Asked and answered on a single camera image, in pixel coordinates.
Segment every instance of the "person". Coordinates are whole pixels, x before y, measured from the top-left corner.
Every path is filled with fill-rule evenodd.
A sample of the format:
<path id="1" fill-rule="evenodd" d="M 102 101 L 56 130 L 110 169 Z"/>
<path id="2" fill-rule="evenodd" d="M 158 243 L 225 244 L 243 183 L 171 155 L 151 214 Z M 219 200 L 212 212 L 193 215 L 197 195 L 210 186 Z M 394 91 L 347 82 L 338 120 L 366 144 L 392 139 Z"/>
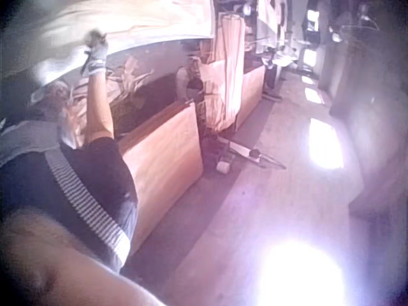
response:
<path id="1" fill-rule="evenodd" d="M 1 130 L 0 264 L 2 292 L 13 304 L 163 305 L 119 275 L 136 226 L 137 196 L 113 139 L 107 52 L 103 39 L 86 64 L 83 148 L 61 141 L 58 121 L 69 90 L 60 82 Z"/>

